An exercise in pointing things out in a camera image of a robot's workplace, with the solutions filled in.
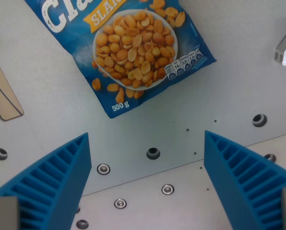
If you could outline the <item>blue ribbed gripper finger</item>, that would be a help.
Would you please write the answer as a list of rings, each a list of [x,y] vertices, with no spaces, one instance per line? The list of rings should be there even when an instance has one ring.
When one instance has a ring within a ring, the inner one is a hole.
[[[281,230],[286,169],[210,131],[204,166],[234,230]]]
[[[84,133],[10,179],[0,197],[18,198],[22,230],[69,230],[91,168]]]

